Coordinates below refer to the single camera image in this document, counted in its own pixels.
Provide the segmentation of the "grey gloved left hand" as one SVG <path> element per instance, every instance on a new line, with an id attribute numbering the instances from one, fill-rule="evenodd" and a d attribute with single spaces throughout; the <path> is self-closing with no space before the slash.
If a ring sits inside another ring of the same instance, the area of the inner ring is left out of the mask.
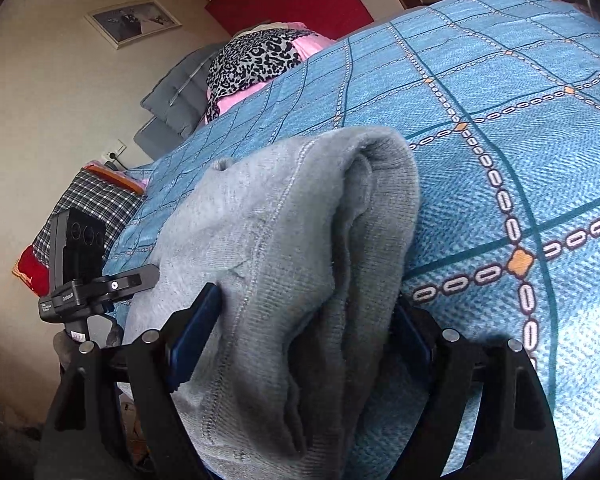
<path id="1" fill-rule="evenodd" d="M 124 329 L 111 315 L 93 315 L 79 321 L 62 323 L 61 331 L 53 338 L 53 348 L 61 368 L 60 374 L 64 374 L 69 369 L 74 354 L 79 351 L 79 346 L 91 340 L 93 335 L 96 335 L 96 344 L 105 343 L 100 348 L 102 357 L 108 361 L 116 358 L 118 349 L 122 346 Z"/>

